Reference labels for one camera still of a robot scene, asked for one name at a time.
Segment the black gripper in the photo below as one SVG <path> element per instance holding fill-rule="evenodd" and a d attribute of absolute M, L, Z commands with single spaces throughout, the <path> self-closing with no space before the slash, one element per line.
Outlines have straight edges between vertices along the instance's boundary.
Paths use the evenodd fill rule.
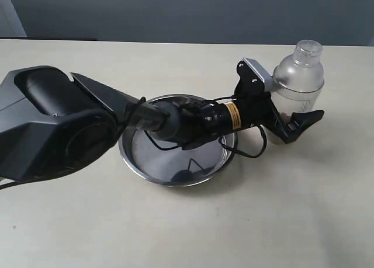
<path fill-rule="evenodd" d="M 286 125 L 271 99 L 271 92 L 264 91 L 264 83 L 242 59 L 237 64 L 237 74 L 239 81 L 234 90 L 234 98 L 240 111 L 242 127 L 263 125 L 279 141 L 290 144 L 324 116 L 323 110 L 292 113 L 290 122 Z"/>

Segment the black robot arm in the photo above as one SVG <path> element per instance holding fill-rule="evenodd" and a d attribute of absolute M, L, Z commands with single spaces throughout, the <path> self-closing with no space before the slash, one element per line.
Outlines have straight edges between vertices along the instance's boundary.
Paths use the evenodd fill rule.
<path fill-rule="evenodd" d="M 111 149 L 128 128 L 187 151 L 252 127 L 289 144 L 323 118 L 324 111 L 315 110 L 284 121 L 253 67 L 241 61 L 237 73 L 231 96 L 148 103 L 51 66 L 13 70 L 1 82 L 1 187 L 75 173 Z"/>

